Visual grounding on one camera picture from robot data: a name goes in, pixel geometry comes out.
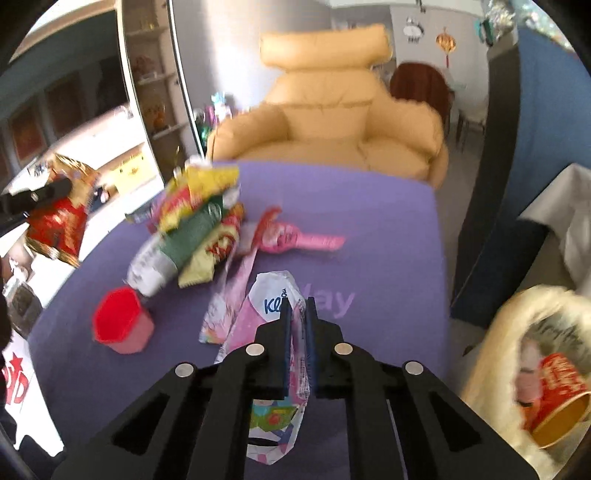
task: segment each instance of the beige armchair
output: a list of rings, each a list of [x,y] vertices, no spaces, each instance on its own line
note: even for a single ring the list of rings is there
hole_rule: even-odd
[[[286,73],[259,107],[218,126],[208,157],[341,166],[439,187],[448,162],[441,118],[426,103],[390,97],[369,69],[390,57],[383,25],[263,35],[262,62]]]

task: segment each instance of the red cup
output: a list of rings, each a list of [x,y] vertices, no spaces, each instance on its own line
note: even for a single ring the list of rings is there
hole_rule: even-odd
[[[542,399],[531,425],[531,435],[542,448],[566,437],[589,412],[589,391],[584,378],[562,353],[553,353],[540,365]]]
[[[141,352],[154,331],[154,322],[129,286],[111,290],[92,319],[95,339],[117,353]]]

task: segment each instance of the purple tablecloth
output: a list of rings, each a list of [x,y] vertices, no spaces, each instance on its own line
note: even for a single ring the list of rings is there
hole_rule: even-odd
[[[309,233],[347,237],[335,254],[259,253],[254,273],[289,270],[319,316],[382,362],[416,359],[446,370],[447,301],[435,199],[409,180],[327,167],[240,163],[242,201],[256,219],[280,205],[280,219]],[[175,364],[213,362],[217,347],[197,341],[210,286],[172,282],[150,301],[156,325],[145,350],[119,355],[93,341],[101,298],[122,285],[148,238],[123,223],[85,259],[46,308],[29,337],[48,410],[66,447],[89,440]],[[247,461],[245,478],[349,477],[345,406],[310,400],[295,448],[275,465]]]

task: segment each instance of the picture frame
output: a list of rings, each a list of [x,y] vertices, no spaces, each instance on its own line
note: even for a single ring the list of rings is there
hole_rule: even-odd
[[[72,132],[85,122],[85,107],[80,91],[80,77],[68,75],[45,91],[51,126],[57,138]]]
[[[17,154],[18,162],[25,166],[36,155],[39,155],[47,148],[47,141],[41,129],[39,113],[36,103],[31,100],[16,112],[8,121],[14,151]]]

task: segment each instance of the yellow chip bag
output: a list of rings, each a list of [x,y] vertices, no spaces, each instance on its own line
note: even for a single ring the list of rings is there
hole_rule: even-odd
[[[176,179],[170,194],[158,211],[158,230],[166,233],[178,228],[209,197],[218,195],[238,182],[238,167],[202,169],[187,167]]]

